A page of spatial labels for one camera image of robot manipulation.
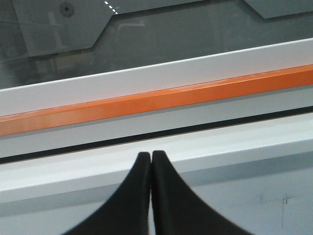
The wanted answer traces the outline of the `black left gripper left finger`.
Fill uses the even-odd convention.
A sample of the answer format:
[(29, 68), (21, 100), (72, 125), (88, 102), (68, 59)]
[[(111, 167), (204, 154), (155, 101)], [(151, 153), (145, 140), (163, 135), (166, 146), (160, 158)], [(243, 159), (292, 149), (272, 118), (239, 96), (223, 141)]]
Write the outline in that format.
[(151, 158), (140, 152), (114, 194), (67, 235), (147, 235)]

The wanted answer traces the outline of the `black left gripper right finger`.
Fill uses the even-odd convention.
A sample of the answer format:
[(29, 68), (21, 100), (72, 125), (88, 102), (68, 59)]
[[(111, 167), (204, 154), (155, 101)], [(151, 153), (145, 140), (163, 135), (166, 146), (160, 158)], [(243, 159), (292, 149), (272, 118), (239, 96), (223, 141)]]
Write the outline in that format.
[(152, 170), (152, 207), (156, 234), (248, 234), (248, 231), (204, 203), (180, 177), (164, 151), (153, 152)]

